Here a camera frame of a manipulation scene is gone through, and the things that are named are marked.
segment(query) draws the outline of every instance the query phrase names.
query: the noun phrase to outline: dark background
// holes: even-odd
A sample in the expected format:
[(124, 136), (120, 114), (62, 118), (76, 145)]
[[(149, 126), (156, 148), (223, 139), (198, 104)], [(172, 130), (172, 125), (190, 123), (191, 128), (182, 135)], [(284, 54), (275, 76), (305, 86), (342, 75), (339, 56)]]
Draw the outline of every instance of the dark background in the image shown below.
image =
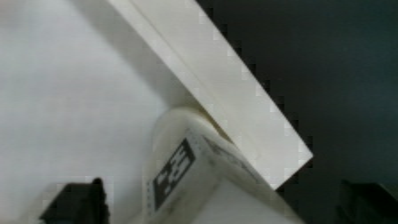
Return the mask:
[(341, 179), (398, 183), (398, 1), (197, 1), (314, 153), (278, 192), (330, 224)]

